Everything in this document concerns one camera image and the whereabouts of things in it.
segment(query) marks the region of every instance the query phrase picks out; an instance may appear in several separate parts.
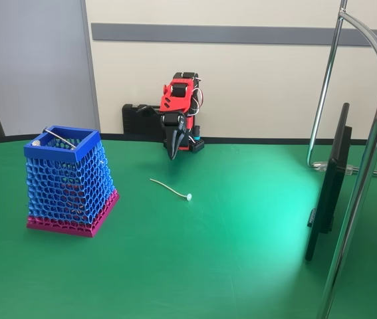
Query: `pink basket base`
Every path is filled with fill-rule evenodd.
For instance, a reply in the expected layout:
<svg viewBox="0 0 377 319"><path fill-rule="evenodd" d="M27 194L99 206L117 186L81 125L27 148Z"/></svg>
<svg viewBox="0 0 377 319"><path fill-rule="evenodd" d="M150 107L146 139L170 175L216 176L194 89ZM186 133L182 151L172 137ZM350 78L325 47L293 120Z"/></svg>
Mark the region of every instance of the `pink basket base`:
<svg viewBox="0 0 377 319"><path fill-rule="evenodd" d="M27 217L27 228L38 229L41 231L52 231L54 233L63 233L69 235L77 235L84 237L93 237L101 228L102 223L106 220L108 214L111 212L120 196L117 190L114 190L110 197L106 200L100 213L94 219L92 224L78 223L76 221L59 221L56 219L49 219L45 217Z"/></svg>

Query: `gray wall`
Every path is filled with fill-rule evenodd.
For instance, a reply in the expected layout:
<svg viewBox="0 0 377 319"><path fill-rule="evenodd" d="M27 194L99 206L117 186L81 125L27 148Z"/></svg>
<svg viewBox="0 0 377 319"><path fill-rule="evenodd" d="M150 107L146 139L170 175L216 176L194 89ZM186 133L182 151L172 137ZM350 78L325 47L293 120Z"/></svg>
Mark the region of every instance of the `gray wall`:
<svg viewBox="0 0 377 319"><path fill-rule="evenodd" d="M7 135L96 128L80 0L0 0L0 119Z"/></svg>

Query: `white wall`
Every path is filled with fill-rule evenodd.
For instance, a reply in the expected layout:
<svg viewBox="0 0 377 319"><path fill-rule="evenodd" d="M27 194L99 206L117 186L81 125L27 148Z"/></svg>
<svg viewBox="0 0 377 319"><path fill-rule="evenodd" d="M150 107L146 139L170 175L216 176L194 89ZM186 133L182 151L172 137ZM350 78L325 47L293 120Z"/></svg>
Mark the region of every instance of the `white wall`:
<svg viewBox="0 0 377 319"><path fill-rule="evenodd" d="M89 23L333 28L339 1L86 0L86 5ZM377 29L375 1L350 0L348 12ZM195 71L205 94L197 117L202 135L260 138L310 136L330 48L92 39L91 46L103 132L122 132L123 104L158 104L175 72ZM377 105L371 48L339 47L319 137L333 137L343 102L351 103L353 138L366 138Z"/></svg>

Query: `blue mesh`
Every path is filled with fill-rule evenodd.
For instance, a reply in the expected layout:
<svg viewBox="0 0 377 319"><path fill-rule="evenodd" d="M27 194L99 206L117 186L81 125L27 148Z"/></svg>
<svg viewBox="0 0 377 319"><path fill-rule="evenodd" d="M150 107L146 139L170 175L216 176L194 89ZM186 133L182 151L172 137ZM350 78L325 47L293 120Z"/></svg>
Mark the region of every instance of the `blue mesh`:
<svg viewBox="0 0 377 319"><path fill-rule="evenodd" d="M70 148L59 139L47 146ZM91 224L114 191L101 142L76 163L27 158L26 168L29 216Z"/></svg>
<svg viewBox="0 0 377 319"><path fill-rule="evenodd" d="M70 142L74 146L77 146L80 143L80 139L74 139L74 138L66 138L66 141ZM49 141L46 146L49 146L50 148L65 148L66 150L71 149L71 146L67 143L64 143L59 138L53 138L51 141Z"/></svg>

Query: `metal stand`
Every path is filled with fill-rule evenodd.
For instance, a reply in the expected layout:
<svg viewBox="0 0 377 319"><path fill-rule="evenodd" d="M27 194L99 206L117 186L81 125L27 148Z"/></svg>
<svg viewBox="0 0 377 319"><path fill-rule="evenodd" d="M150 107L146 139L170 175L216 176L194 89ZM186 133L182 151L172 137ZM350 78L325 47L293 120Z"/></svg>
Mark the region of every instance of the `metal stand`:
<svg viewBox="0 0 377 319"><path fill-rule="evenodd" d="M339 42L339 36L340 32L342 30L342 24L343 21L349 22L353 27L358 29L362 35L367 39L367 41L370 43L372 48L377 54L377 35L374 34L373 31L371 31L364 23L359 21L358 19L355 19L353 16L349 15L346 13L346 3L348 0L342 0L340 2L340 9L339 9L339 14L338 14L338 19L336 22L336 28L334 30L334 36L333 36L333 41L332 41L332 46L330 49L330 55L328 57L328 62L327 62L327 68L326 68L326 73L324 76L324 82L322 84L321 88L321 94L320 94L320 100L318 102L318 108L316 109L316 114L315 114L315 120L314 120L314 126L313 126L313 131L311 133L311 140L309 141L309 148L308 148L308 155L307 155L307 165L313 169L318 169L320 170L320 164L319 162L312 163L311 158L313 155L313 150L315 146L315 140L316 140L316 135L318 132L318 126L320 125L320 119L322 115L322 109L324 108L324 101L326 100L326 94L327 94L327 89L328 89L328 84L330 82L330 76L332 73L333 69L333 64L334 64L334 58L336 56L336 51L337 51L337 46ZM358 167L353 168L354 173L358 173Z"/></svg>
<svg viewBox="0 0 377 319"><path fill-rule="evenodd" d="M324 84L322 86L322 92L320 96L320 102L318 104L318 110L316 112L315 123L313 127L313 133L311 135L311 142L309 144L309 151L307 157L307 163L311 165L311 154L314 148L314 142L316 138L316 131L318 130L318 123L320 121L322 107L324 104L324 99L327 91L328 80L330 78L332 65L334 61L334 56L336 54L337 42L342 28L342 21L347 20L349 23L354 25L369 41L374 50L377 52L377 36L360 21L346 14L345 6L347 0L342 0L340 4L340 12L338 16L338 21L336 24L336 30L334 32L333 44L330 50L330 57L328 59L328 65L326 70L326 75L324 78ZM358 220L358 214L361 211L362 205L364 203L368 186L370 185L370 180L373 175L377 175L377 171L374 171L377 162L377 111L373 119L370 134L367 139L366 148L364 150L364 155L362 156L362 161L360 168L356 169L358 176L355 181L355 186L352 191L350 201L348 204L348 209L346 210L346 215L343 221L342 229L340 231L340 236L337 242L336 251L334 252L332 264L330 266L330 271L327 277L326 286L324 288L324 295L320 308L318 310L317 319L328 318L330 314L330 309L332 306L332 301L334 298L335 289L340 280L340 272L344 266L345 256L349 249L352 241L352 236L355 230L356 222Z"/></svg>

